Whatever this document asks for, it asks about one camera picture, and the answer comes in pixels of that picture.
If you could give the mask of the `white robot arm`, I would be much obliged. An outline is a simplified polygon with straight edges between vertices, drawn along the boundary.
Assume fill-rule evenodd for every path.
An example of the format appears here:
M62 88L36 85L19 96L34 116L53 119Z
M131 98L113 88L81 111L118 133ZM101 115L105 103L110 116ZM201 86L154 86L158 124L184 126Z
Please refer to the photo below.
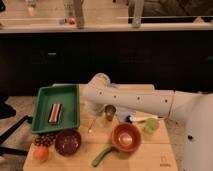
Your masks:
M113 105L185 123L182 171L213 171L213 93L121 89L113 87L106 74L98 73L82 94L93 115Z

